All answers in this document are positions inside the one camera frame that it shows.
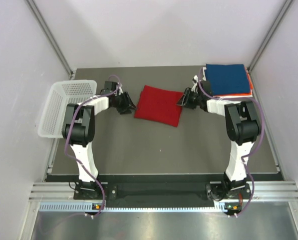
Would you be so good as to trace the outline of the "red t-shirt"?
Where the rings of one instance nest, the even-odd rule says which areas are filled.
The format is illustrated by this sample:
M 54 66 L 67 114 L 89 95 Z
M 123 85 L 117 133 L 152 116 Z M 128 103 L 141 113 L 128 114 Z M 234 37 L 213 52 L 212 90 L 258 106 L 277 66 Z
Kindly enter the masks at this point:
M 177 102 L 182 95 L 179 91 L 168 91 L 145 85 L 134 117 L 177 127 L 182 112 Z

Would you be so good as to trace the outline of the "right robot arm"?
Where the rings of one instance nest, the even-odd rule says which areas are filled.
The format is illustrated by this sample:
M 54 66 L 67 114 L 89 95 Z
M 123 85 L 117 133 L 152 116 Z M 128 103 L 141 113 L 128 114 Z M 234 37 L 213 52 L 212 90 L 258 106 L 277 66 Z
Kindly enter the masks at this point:
M 212 96 L 210 91 L 203 89 L 206 86 L 209 84 L 196 80 L 193 87 L 184 90 L 177 105 L 192 110 L 199 107 L 225 118 L 227 136 L 231 141 L 229 163 L 221 186 L 207 186 L 208 197 L 221 201 L 233 198 L 247 188 L 249 154 L 262 132 L 262 126 L 251 99 Z

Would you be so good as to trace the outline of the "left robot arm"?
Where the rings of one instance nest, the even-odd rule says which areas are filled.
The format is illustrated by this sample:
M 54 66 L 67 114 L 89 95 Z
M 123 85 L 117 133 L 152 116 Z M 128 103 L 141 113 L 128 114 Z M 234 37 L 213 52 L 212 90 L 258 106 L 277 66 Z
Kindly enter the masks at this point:
M 136 110 L 120 81 L 107 80 L 100 94 L 81 103 L 69 103 L 66 107 L 62 127 L 64 153 L 75 160 L 79 170 L 78 180 L 74 182 L 75 200 L 105 198 L 104 189 L 98 180 L 99 172 L 94 162 L 92 141 L 95 137 L 96 115 L 110 108 L 115 108 L 121 115 Z

